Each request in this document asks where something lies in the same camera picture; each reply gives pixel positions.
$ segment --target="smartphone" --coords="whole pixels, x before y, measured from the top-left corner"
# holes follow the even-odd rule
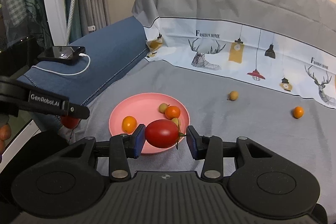
[[[85,53],[85,47],[53,46],[42,52],[37,60],[71,65],[79,58],[80,53]]]

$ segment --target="hand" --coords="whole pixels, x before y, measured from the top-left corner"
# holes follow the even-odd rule
[[[12,135],[12,129],[9,124],[4,125],[0,128],[0,155],[5,151],[5,141],[8,140]]]

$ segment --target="blue cushion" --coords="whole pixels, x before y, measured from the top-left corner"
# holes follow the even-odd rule
[[[39,88],[69,97],[75,104],[87,105],[113,82],[122,78],[148,53],[146,35],[143,26],[134,18],[129,17],[101,30],[92,32],[72,46],[84,46],[86,54],[91,58],[89,68],[80,75],[60,76],[53,73],[31,68],[18,80],[36,85]],[[76,73],[84,69],[88,58],[81,57],[72,66],[56,62],[43,61],[38,66],[61,73]],[[56,117],[34,115],[42,129],[54,129]]]

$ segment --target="lantern illustration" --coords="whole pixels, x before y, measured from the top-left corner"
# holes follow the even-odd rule
[[[229,61],[233,61],[236,63],[241,64],[243,59],[243,50],[244,50],[244,43],[241,41],[240,37],[242,35],[243,25],[241,25],[240,35],[238,40],[235,40],[231,43],[230,53],[229,53]]]
[[[289,83],[288,79],[286,79],[285,77],[281,80],[279,86],[281,86],[286,91],[292,91],[293,89],[293,86]]]
[[[273,41],[272,44],[269,45],[269,48],[265,52],[265,56],[275,59],[275,52],[273,50],[273,42],[274,42],[274,33],[273,33]]]
[[[251,75],[253,80],[260,81],[260,79],[264,79],[265,77],[262,76],[259,71],[257,70],[257,57],[258,57],[258,49],[259,49],[259,43],[260,43],[260,35],[261,35],[261,29],[260,29],[260,34],[259,34],[259,41],[258,41],[258,47],[257,47],[257,52],[255,54],[255,70],[253,72],[249,72],[248,75]]]

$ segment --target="white braided hose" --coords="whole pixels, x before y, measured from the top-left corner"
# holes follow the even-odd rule
[[[69,45],[72,19],[74,17],[74,10],[75,10],[75,2],[76,2],[76,0],[71,0],[71,3],[70,3],[69,18],[68,18],[68,25],[67,25],[67,39],[64,43],[64,46]]]

